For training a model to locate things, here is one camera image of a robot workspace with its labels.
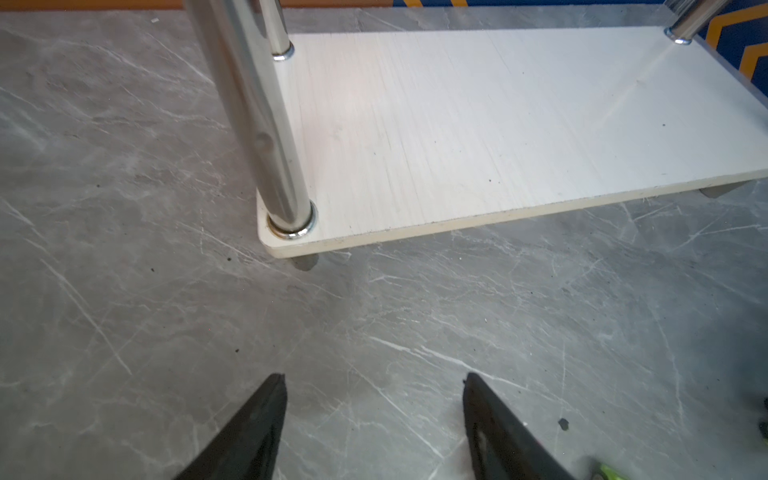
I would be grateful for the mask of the white two-tier metal shelf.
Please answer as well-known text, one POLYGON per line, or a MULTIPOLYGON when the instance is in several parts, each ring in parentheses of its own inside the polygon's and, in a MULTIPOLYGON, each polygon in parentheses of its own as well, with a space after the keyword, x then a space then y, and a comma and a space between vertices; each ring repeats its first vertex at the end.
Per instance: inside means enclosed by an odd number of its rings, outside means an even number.
POLYGON ((767 108, 658 26, 297 34, 186 10, 291 258, 762 179, 767 108))

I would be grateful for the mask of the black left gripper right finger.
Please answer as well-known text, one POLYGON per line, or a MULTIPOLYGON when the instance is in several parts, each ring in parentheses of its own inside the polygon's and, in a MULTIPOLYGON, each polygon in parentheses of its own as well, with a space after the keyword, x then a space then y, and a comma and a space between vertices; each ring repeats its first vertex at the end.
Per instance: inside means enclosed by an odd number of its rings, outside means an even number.
POLYGON ((572 477, 474 372, 464 380, 462 404, 476 479, 572 477))

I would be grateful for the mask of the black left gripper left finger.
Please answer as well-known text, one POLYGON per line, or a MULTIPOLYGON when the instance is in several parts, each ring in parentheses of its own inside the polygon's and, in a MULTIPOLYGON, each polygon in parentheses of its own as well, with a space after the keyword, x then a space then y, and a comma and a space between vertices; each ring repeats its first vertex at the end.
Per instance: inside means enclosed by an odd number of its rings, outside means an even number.
POLYGON ((273 373, 185 467, 179 479, 271 479, 287 409, 285 376, 273 373))

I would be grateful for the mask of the orange green toy truck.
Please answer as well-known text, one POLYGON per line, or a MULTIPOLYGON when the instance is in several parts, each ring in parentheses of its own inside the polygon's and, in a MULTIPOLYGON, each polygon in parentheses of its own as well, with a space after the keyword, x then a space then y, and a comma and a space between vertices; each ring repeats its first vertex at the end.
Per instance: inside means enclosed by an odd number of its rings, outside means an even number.
POLYGON ((598 463, 592 473, 592 480, 628 480, 628 478, 605 463, 598 463))

